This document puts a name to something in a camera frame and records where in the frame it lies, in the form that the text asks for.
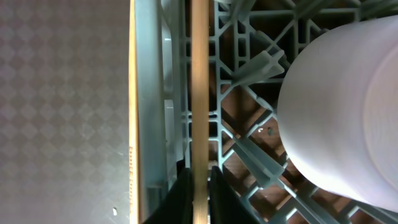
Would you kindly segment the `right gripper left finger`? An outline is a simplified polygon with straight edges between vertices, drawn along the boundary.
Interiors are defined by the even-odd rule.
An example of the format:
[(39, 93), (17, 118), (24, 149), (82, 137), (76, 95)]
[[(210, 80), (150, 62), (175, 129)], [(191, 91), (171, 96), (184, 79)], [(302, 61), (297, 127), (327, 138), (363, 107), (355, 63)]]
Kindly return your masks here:
[(144, 224), (192, 224), (193, 179), (192, 172), (184, 161), (177, 162), (177, 180), (160, 207)]

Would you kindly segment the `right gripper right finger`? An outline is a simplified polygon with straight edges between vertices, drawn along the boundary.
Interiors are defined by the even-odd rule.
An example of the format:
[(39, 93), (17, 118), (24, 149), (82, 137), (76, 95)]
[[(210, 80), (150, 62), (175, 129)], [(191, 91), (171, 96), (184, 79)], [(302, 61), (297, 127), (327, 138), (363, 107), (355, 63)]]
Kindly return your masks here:
[(209, 193), (211, 224), (259, 224), (240, 202), (217, 166), (211, 170)]

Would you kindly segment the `wooden chopstick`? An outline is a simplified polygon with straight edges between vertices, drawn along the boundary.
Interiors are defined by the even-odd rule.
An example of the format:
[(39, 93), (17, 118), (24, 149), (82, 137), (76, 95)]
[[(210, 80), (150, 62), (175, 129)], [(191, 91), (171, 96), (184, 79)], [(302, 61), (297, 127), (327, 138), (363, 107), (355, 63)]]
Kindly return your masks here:
[(137, 99), (137, 51), (135, 0), (129, 3), (129, 223), (139, 224), (140, 172), (139, 172), (139, 117)]
[(209, 2), (192, 1), (193, 223), (208, 223)]

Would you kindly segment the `pink bowl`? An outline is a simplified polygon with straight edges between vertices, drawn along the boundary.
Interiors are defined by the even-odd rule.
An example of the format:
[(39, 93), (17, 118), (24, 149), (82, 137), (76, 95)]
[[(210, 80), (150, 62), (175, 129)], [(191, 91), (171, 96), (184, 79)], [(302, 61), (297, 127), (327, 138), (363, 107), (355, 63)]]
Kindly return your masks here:
[(331, 193), (397, 210), (397, 17), (329, 30), (280, 89), (277, 120), (294, 166)]

